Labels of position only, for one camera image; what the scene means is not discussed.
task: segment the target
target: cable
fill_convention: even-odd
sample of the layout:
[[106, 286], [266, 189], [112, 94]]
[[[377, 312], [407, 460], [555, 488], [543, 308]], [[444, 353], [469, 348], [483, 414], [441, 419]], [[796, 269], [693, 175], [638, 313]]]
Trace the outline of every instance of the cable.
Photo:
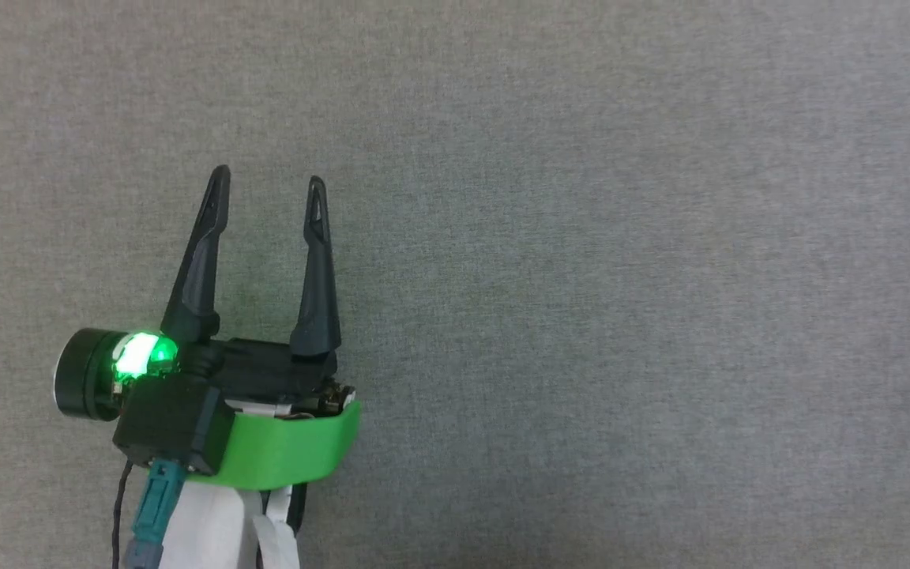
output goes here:
[[118, 479], [118, 495], [115, 497], [115, 527], [111, 529], [111, 569], [118, 569], [118, 531], [122, 527], [122, 500], [126, 497], [126, 482], [133, 471], [133, 462], [126, 461], [126, 468], [122, 470], [122, 478]]

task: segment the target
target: camera lens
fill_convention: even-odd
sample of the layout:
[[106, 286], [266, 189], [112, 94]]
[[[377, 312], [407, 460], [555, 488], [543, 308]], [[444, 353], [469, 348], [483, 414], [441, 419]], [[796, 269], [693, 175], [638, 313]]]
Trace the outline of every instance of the camera lens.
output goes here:
[[111, 421], [120, 404], [112, 396], [112, 353], [126, 332], [84, 328], [76, 332], [55, 365], [55, 404], [71, 417]]

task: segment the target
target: thin black wire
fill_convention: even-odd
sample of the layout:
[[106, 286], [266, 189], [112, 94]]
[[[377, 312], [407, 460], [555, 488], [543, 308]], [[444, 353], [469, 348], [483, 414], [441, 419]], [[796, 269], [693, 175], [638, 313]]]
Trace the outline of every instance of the thin black wire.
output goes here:
[[126, 461], [126, 468], [122, 470], [122, 478], [118, 479], [118, 495], [115, 497], [115, 527], [111, 529], [111, 569], [118, 569], [118, 531], [122, 527], [122, 500], [126, 497], [126, 482], [133, 471], [133, 462]]

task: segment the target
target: green strip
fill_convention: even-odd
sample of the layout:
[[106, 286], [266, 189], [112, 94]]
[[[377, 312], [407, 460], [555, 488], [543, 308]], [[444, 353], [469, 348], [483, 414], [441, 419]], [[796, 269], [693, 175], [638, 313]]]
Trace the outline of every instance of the green strip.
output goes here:
[[216, 476], [193, 474], [192, 482], [242, 490], [273, 490], [325, 478], [357, 436], [360, 402], [335, 417], [283, 420], [238, 413]]

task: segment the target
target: green light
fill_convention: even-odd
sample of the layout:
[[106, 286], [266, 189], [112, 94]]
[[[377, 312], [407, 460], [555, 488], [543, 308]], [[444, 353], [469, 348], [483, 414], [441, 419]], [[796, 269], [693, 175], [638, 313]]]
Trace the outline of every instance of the green light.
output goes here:
[[118, 343], [115, 350], [115, 381], [127, 384], [142, 375], [161, 375], [174, 367], [178, 346], [174, 340], [136, 332]]

